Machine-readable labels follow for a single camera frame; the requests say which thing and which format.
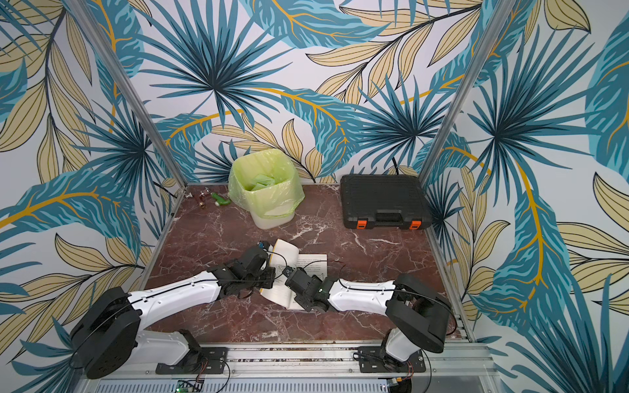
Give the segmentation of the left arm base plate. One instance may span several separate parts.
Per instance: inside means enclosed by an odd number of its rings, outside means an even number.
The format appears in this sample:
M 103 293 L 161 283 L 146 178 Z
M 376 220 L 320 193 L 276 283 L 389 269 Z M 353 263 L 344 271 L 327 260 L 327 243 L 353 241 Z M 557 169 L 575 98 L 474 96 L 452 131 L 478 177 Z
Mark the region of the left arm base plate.
M 159 363 L 157 375 L 218 375 L 224 373 L 227 347 L 200 347 L 192 349 L 175 365 Z

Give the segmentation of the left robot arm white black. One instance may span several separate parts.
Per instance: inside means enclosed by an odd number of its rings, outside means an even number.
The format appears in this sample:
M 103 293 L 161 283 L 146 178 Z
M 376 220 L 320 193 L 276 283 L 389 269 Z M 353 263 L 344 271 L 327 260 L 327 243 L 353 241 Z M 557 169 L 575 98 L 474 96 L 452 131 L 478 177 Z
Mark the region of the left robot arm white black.
M 70 333 L 70 365 L 89 379 L 140 364 L 156 365 L 158 374 L 206 373 L 219 357 L 201 348 L 191 332 L 153 332 L 150 327 L 193 306 L 244 290 L 272 288 L 271 250 L 268 242 L 259 242 L 237 259 L 176 283 L 143 291 L 120 287 L 105 291 Z

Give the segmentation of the yellow cover book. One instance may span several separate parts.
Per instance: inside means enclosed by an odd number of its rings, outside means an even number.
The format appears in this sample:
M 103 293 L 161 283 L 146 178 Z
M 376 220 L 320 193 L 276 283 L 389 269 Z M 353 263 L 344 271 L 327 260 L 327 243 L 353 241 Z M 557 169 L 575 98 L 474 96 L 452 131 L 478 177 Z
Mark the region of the yellow cover book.
M 277 240 L 270 248 L 269 267 L 275 268 L 272 288 L 261 289 L 263 298 L 286 309 L 310 311 L 312 297 L 328 275 L 326 254 L 301 254 L 298 247 Z

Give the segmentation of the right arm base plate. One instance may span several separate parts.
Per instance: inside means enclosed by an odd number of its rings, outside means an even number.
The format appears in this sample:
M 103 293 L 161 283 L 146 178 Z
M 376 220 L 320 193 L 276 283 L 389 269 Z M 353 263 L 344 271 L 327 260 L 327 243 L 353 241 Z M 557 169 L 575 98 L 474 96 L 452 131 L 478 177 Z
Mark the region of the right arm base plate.
M 353 354 L 362 373 L 423 373 L 426 371 L 424 357 L 415 352 L 406 361 L 396 360 L 385 353 L 383 347 L 360 346 Z

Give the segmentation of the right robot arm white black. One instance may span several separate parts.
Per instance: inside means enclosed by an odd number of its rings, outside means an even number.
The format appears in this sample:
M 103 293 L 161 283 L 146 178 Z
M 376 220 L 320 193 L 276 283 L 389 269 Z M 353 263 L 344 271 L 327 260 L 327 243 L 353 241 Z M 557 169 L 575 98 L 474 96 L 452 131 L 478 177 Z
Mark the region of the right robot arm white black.
M 444 351 L 454 315 L 450 301 L 410 274 L 382 283 L 357 283 L 321 279 L 303 268 L 287 267 L 283 276 L 285 286 L 306 311 L 359 311 L 388 317 L 395 327 L 375 355 L 385 364 L 402 364 L 420 350 Z

